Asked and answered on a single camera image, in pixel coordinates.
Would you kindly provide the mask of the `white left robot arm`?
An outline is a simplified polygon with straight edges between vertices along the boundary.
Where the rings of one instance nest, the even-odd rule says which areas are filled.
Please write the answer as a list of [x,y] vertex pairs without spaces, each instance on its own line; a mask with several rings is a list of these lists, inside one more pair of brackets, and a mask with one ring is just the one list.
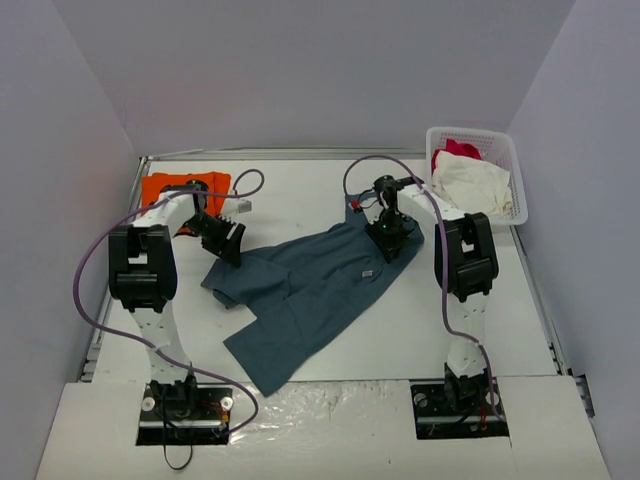
[[144,216],[108,234],[109,288],[112,297],[133,317],[147,348],[154,399],[179,418],[201,406],[192,364],[174,318],[172,300],[178,288],[172,239],[183,227],[201,239],[204,250],[231,266],[241,266],[245,226],[206,212],[208,187],[191,180],[170,185]]

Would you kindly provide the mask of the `blue-grey t-shirt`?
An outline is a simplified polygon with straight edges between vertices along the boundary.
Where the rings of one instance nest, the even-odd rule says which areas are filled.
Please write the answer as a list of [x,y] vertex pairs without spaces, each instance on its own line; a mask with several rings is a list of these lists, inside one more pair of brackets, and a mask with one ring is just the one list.
[[243,305],[254,314],[224,345],[263,396],[371,307],[424,244],[409,221],[398,256],[386,261],[366,223],[347,209],[344,221],[325,231],[243,252],[238,268],[218,259],[202,280],[225,308]]

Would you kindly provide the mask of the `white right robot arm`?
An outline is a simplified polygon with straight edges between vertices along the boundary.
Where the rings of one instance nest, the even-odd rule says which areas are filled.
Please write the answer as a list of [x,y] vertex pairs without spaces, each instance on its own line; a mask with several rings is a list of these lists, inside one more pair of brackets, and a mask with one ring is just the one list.
[[434,275],[451,335],[443,398],[450,410],[465,413],[492,387],[484,347],[486,304],[499,273],[491,223],[483,213],[466,213],[428,193],[411,177],[382,176],[373,192],[382,210],[365,230],[386,261],[408,245],[410,222],[433,237]]

